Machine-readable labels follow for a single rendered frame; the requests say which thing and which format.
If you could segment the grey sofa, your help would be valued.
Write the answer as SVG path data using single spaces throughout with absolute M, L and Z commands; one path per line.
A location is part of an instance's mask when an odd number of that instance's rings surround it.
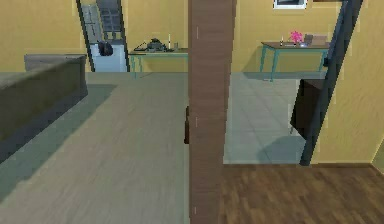
M 27 54 L 24 73 L 0 79 L 0 163 L 87 94 L 84 54 Z

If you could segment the brown wooden room door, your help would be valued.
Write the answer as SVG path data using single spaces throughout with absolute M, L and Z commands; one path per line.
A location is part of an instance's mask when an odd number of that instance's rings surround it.
M 190 224 L 219 224 L 237 1 L 188 0 Z

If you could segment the teal table with dark objects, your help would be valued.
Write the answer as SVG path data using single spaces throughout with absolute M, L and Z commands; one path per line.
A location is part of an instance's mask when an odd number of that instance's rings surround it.
M 160 58 L 185 58 L 188 59 L 188 49 L 180 48 L 172 52 L 149 52 L 149 51 L 131 51 L 128 53 L 129 57 L 129 72 L 138 77 L 139 73 L 143 72 L 142 60 L 144 57 L 160 57 Z

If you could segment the black round object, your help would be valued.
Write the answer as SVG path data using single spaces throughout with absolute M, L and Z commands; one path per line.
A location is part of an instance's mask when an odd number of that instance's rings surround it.
M 113 55 L 113 47 L 109 42 L 99 41 L 97 43 L 99 54 L 101 56 L 112 56 Z

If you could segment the teal table with flowers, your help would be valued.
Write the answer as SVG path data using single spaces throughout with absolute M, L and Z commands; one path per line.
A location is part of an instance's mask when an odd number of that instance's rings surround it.
M 276 74 L 276 68 L 278 63 L 278 58 L 281 53 L 320 53 L 320 63 L 317 71 L 321 72 L 324 68 L 324 61 L 328 55 L 328 50 L 330 47 L 329 42 L 325 42 L 322 45 L 308 45 L 302 46 L 300 44 L 294 44 L 293 42 L 262 42 L 262 50 L 260 57 L 260 66 L 259 71 L 262 72 L 264 69 L 264 62 L 266 57 L 266 52 L 268 50 L 273 52 L 272 67 L 270 72 L 270 81 L 274 80 L 274 75 Z

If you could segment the pink flower plant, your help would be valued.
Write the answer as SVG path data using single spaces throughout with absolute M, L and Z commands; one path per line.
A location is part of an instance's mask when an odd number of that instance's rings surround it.
M 290 33 L 290 40 L 294 43 L 294 44 L 299 44 L 299 43 L 302 43 L 304 38 L 303 38 L 303 34 L 301 32 L 298 32 L 298 31 L 292 31 Z

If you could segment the brown cardboard box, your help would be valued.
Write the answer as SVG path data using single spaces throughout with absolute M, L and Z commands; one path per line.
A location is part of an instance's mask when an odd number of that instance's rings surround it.
M 317 35 L 317 34 L 306 34 L 304 37 L 304 42 L 308 46 L 320 46 L 325 45 L 327 41 L 326 35 Z

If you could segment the white framed window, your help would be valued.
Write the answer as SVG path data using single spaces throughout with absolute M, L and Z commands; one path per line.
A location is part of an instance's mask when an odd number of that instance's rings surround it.
M 305 9 L 307 0 L 274 0 L 274 9 Z

